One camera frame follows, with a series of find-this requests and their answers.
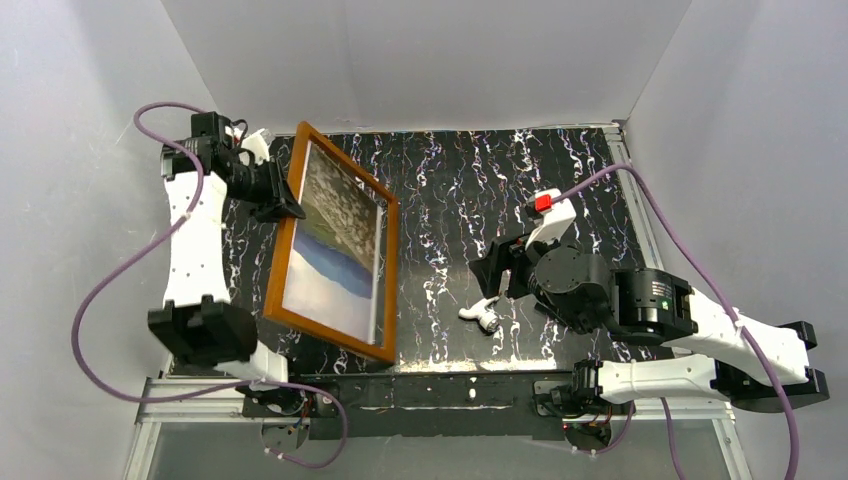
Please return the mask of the wooden picture frame with photo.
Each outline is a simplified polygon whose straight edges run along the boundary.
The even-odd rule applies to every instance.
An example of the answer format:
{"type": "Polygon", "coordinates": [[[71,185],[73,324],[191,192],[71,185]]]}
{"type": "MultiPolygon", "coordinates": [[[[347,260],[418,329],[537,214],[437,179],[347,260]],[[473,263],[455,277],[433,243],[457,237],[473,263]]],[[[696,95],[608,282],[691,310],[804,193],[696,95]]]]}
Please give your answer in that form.
{"type": "Polygon", "coordinates": [[[305,215],[278,223],[264,317],[394,364],[397,197],[306,121],[297,126],[285,184],[305,215]]]}

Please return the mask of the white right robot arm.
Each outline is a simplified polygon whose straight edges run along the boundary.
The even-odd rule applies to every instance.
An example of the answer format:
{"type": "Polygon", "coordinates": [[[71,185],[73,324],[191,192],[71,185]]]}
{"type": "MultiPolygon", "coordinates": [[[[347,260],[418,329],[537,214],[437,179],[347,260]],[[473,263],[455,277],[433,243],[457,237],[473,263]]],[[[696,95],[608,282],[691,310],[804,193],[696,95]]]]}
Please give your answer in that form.
{"type": "Polygon", "coordinates": [[[469,269],[486,299],[532,296],[573,333],[603,329],[615,342],[683,350],[672,359],[579,361],[567,381],[536,394],[546,414],[574,417],[659,397],[777,413],[830,396],[824,373],[809,363],[817,344],[809,323],[774,327],[728,313],[668,272],[614,268],[575,246],[524,236],[497,238],[469,269]]]}

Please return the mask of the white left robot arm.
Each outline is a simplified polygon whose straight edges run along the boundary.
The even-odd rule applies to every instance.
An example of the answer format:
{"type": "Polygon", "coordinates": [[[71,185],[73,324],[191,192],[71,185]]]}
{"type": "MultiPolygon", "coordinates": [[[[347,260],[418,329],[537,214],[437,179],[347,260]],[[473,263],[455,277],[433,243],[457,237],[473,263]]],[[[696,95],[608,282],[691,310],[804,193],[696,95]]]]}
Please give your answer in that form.
{"type": "Polygon", "coordinates": [[[190,135],[163,146],[162,178],[175,232],[163,305],[153,335],[181,364],[247,380],[256,391],[289,379],[287,359],[259,340],[251,312],[233,305],[224,265],[224,210],[242,202],[260,223],[306,214],[270,159],[261,134],[213,112],[194,113],[190,135]]]}

